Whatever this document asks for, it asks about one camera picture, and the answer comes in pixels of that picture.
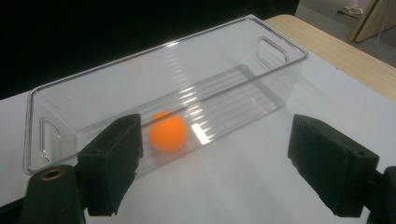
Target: screw hole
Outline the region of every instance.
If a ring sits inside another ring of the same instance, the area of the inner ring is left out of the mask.
[[[63,174],[64,174],[64,170],[62,170],[62,169],[53,169],[53,170],[50,170],[50,171],[47,171],[46,173],[44,173],[41,176],[41,180],[43,180],[43,181],[53,180],[53,179],[56,179],[56,178],[58,178],[59,176],[61,176]]]

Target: ping pong ball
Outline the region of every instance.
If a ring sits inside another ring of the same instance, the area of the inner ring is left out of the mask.
[[[152,120],[167,114],[168,111],[163,111],[155,115]],[[171,152],[180,149],[186,143],[187,136],[187,124],[179,115],[160,120],[148,128],[149,141],[161,151]]]

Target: clear plastic bin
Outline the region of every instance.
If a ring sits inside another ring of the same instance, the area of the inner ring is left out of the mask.
[[[40,86],[28,97],[24,171],[76,164],[76,153],[114,119],[139,113],[142,175],[282,107],[307,56],[248,16]],[[163,111],[170,113],[152,120]],[[149,128],[176,114],[188,139],[160,151]]]

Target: black background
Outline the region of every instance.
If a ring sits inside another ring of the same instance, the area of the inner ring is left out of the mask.
[[[248,14],[263,20],[294,14],[298,2],[5,2],[0,99]]]

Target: white surface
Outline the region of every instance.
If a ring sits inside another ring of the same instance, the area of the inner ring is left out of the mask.
[[[396,165],[396,105],[318,56],[283,109],[139,177],[113,217],[88,223],[365,223],[335,217],[287,158],[292,116],[322,119]],[[26,94],[0,102],[0,205],[23,196]]]

